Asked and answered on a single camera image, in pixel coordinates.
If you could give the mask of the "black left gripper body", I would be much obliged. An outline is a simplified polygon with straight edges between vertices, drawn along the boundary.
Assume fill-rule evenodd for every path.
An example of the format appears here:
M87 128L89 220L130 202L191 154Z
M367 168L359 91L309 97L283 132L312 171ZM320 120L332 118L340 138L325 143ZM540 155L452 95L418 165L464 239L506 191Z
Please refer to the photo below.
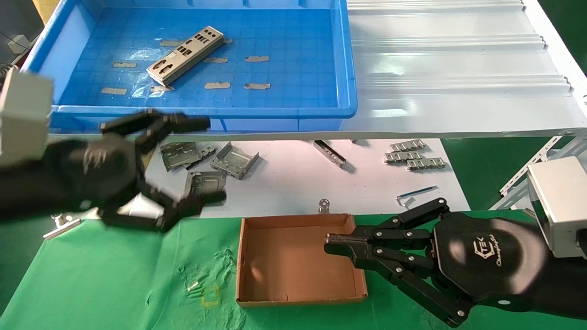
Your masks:
M140 192L144 168L134 142L119 134L46 146L46 212L118 210Z

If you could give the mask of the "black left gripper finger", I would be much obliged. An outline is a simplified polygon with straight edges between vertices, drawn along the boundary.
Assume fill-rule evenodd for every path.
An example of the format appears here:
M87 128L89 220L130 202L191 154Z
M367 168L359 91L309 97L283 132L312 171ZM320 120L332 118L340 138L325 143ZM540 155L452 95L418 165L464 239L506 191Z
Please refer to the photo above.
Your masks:
M115 121L101 123L100 130L102 134L112 133L122 137L141 133L134 144L141 154L147 154L171 133L201 132L210 127L211 121L207 117L189 118L184 113L163 113L146 109Z
M103 207L98 208L97 214L101 218L101 221L109 227L167 233L181 219L198 216L206 205L217 204L225 201L227 198L224 190L216 190L202 194L188 195L176 201L165 192L146 182L139 182L138 191L127 193L127 196L132 200L139 193L155 202L155 204L163 207L162 215L149 218L145 216L120 214L119 208L124 204L123 199L117 197L114 201L109 201Z

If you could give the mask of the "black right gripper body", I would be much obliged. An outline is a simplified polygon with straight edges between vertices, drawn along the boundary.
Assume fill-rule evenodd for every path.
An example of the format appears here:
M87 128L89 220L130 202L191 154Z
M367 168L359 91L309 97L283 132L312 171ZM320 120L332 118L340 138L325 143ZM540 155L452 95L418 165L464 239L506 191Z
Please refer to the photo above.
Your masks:
M528 298L549 258L530 223L453 213L433 228L440 273L474 303Z

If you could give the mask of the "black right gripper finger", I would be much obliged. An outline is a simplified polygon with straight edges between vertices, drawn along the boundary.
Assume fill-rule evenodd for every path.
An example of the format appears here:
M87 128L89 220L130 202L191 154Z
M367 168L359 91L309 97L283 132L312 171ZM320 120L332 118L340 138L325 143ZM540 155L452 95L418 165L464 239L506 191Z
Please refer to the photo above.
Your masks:
M377 272L449 327L468 318L472 303L458 294L445 295L425 280L438 274L431 257L373 246L324 246L325 253L348 257L355 268Z
M327 244L370 244L378 247L425 247L431 234L417 229L449 213L444 198L437 198L390 217L377 225L358 225L350 234L327 234Z

